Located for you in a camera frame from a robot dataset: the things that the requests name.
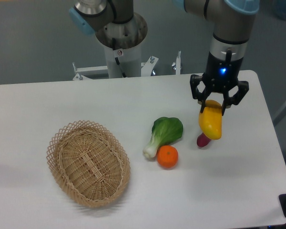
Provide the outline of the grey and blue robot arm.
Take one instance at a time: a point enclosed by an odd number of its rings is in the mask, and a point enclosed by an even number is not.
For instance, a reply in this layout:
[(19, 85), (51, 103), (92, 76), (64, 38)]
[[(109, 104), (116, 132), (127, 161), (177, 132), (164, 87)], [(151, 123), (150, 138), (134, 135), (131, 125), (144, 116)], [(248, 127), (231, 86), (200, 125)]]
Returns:
[[(257, 0), (176, 0), (174, 4), (187, 13), (214, 23), (206, 70), (192, 75), (192, 96), (202, 108), (211, 93), (223, 95), (222, 111), (238, 105), (249, 90), (248, 82), (238, 80), (255, 16)], [(133, 10), (131, 0), (77, 0), (69, 15), (85, 34), (95, 34), (111, 51), (111, 77), (126, 78), (133, 74), (122, 59), (127, 49), (136, 47), (146, 37), (145, 20)]]

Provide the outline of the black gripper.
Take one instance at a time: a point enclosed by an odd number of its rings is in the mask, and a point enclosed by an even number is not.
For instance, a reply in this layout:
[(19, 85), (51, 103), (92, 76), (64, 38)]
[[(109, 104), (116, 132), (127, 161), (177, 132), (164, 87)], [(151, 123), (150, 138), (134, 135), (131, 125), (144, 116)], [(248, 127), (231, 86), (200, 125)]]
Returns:
[[(243, 58), (231, 62), (220, 60), (208, 54), (206, 70), (203, 75), (192, 74), (190, 76), (190, 87), (193, 99), (201, 105), (200, 112), (206, 107), (206, 100), (211, 93), (223, 94), (222, 115), (231, 105), (239, 105), (244, 96), (249, 91), (248, 81), (239, 81), (238, 74), (242, 65)], [(204, 90), (199, 91), (200, 83), (204, 84)], [(229, 91), (237, 87), (233, 96)]]

